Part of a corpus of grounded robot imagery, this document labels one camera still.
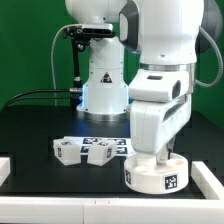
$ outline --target green backdrop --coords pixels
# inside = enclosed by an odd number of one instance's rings
[[[224,1],[217,0],[224,15]],[[56,32],[74,23],[64,0],[0,0],[0,107],[24,91],[52,89],[50,51]],[[218,41],[224,55],[224,35]],[[60,38],[55,49],[58,88],[72,85],[72,52],[69,40]],[[80,55],[81,74],[88,77],[88,51]],[[124,79],[130,83],[138,68],[138,57],[125,53]],[[197,78],[212,81],[217,73],[215,54],[209,50],[198,56]],[[51,104],[28,102],[23,104]],[[224,130],[224,79],[212,89],[196,87],[193,109]]]

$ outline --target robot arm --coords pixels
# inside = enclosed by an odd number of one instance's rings
[[[82,26],[88,24],[88,27],[108,26],[108,22],[118,22],[119,11],[126,2],[65,1],[69,14]],[[94,38],[89,45],[89,79],[83,85],[82,103],[77,107],[78,115],[101,121],[123,119],[128,104],[128,87],[123,80],[124,48],[117,37]]]
[[[135,100],[132,144],[138,152],[158,154],[190,118],[195,42],[204,1],[136,0],[126,7],[120,15],[121,30],[132,29],[126,15],[131,8],[138,19],[133,28],[138,36],[129,41],[128,32],[132,31],[123,32],[121,42],[131,43],[141,54],[140,69],[129,86]]]
[[[190,119],[196,39],[206,13],[217,10],[215,4],[213,0],[131,0],[120,12],[120,41],[141,55],[140,69],[129,86],[134,99],[131,140],[140,154],[127,158],[124,165],[126,184],[133,190],[166,194],[188,183],[187,160],[169,149]]]

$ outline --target white frame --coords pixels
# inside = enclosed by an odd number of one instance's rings
[[[206,200],[0,197],[0,223],[223,224],[224,187],[203,162],[191,176]]]

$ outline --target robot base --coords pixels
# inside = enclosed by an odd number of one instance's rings
[[[127,158],[125,183],[134,191],[146,194],[168,194],[188,184],[188,161],[171,153],[165,164],[157,164],[155,155],[137,154]]]
[[[122,114],[94,114],[77,108],[77,114],[79,117],[94,121],[121,121],[127,119],[126,112]]]

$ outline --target black tabletop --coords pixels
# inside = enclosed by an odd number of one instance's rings
[[[0,156],[10,157],[11,174],[1,196],[203,198],[190,178],[183,190],[169,195],[146,195],[127,188],[124,157],[103,167],[64,166],[54,156],[53,140],[64,136],[129,138],[129,121],[96,122],[78,118],[69,107],[13,106],[0,113]],[[174,152],[203,161],[224,184],[224,133],[200,113],[178,133]]]

